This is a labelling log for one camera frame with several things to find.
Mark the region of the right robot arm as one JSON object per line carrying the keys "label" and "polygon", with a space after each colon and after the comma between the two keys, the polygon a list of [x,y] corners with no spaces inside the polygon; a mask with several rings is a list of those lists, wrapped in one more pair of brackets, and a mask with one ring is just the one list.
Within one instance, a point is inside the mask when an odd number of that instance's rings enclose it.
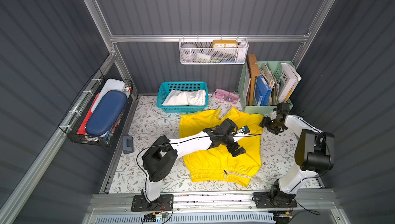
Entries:
{"label": "right robot arm", "polygon": [[274,207],[294,207],[296,194],[304,182],[319,178],[333,168],[335,137],[317,129],[303,117],[291,115],[288,103],[278,104],[270,117],[262,119],[260,126],[275,135],[290,130],[298,138],[294,165],[275,181],[268,194],[268,201]]}

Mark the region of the yellow garment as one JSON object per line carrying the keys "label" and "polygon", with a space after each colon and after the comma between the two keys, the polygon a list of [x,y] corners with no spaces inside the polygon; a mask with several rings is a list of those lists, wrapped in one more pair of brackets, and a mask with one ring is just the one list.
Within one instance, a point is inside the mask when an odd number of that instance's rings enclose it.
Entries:
{"label": "yellow garment", "polygon": [[261,168],[260,141],[263,128],[259,126],[263,119],[260,114],[248,114],[231,108],[220,119],[220,110],[207,110],[192,114],[181,115],[179,123],[180,137],[195,135],[205,128],[220,125],[229,118],[237,127],[248,126],[252,137],[242,138],[239,145],[246,153],[233,157],[224,145],[198,151],[183,157],[184,163],[190,171],[193,182],[225,181],[247,187]]}

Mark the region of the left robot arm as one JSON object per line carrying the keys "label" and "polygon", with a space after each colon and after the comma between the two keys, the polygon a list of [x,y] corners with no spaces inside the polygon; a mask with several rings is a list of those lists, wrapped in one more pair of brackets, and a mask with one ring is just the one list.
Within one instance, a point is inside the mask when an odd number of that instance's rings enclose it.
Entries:
{"label": "left robot arm", "polygon": [[146,174],[145,187],[142,190],[145,200],[154,202],[159,199],[162,180],[169,175],[176,160],[220,145],[226,146],[228,152],[237,157],[246,153],[238,141],[250,136],[248,126],[239,128],[230,119],[185,138],[168,139],[166,136],[160,136],[153,145],[142,150],[143,165],[140,169]]}

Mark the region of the white shorts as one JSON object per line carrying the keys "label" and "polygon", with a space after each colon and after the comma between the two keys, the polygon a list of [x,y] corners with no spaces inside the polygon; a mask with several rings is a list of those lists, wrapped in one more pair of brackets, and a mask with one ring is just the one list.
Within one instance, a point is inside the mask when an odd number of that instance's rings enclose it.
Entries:
{"label": "white shorts", "polygon": [[172,90],[163,101],[162,106],[204,106],[206,95],[204,89],[197,91]]}

